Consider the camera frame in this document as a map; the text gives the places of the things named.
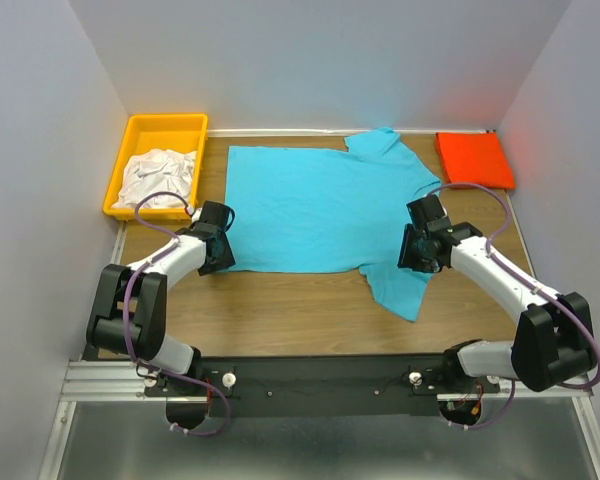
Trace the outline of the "cyan blue t-shirt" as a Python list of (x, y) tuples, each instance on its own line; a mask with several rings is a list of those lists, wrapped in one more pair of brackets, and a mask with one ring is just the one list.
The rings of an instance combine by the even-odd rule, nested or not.
[(407, 205), (438, 187), (390, 128), (352, 135), (343, 151), (233, 146), (225, 202), (236, 271), (339, 273), (358, 270), (373, 299), (417, 318), (430, 277), (397, 266)]

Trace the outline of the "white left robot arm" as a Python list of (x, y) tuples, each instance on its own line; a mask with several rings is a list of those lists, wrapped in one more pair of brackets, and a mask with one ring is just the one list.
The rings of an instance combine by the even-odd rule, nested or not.
[(229, 206), (207, 201), (192, 224), (172, 231), (161, 249), (126, 266), (107, 265), (96, 288), (87, 343), (168, 371), (167, 382), (177, 393), (194, 393), (202, 380), (201, 353), (166, 333), (167, 297), (192, 272), (205, 276), (235, 265), (227, 236), (234, 219)]

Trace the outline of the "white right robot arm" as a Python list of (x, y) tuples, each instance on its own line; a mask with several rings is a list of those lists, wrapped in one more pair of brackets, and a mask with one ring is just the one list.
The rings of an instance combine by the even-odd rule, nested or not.
[(460, 392), (476, 377), (522, 382), (534, 392), (561, 385), (590, 371), (600, 374), (588, 302), (534, 279), (499, 254), (472, 225), (406, 226), (398, 265), (423, 273), (453, 269), (473, 281), (511, 318), (511, 342), (475, 340), (446, 351), (440, 379)]

